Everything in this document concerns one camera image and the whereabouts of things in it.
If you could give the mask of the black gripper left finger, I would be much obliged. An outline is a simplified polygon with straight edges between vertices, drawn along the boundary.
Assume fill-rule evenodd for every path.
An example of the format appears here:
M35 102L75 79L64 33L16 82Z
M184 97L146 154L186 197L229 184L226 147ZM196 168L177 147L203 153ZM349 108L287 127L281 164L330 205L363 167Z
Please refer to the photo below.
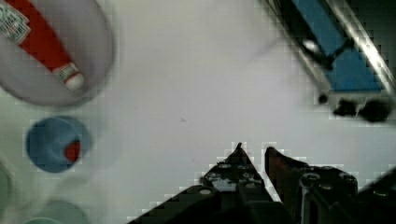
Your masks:
M128 224L293 224L275 202L241 145L200 183L150 209Z

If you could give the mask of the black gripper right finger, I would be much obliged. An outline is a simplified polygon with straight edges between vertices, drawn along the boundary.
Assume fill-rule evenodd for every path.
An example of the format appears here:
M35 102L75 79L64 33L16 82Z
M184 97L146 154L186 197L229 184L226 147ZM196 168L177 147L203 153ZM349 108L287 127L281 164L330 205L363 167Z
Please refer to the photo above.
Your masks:
M265 173L297 224L396 224L395 170L358 189L353 175L268 147Z

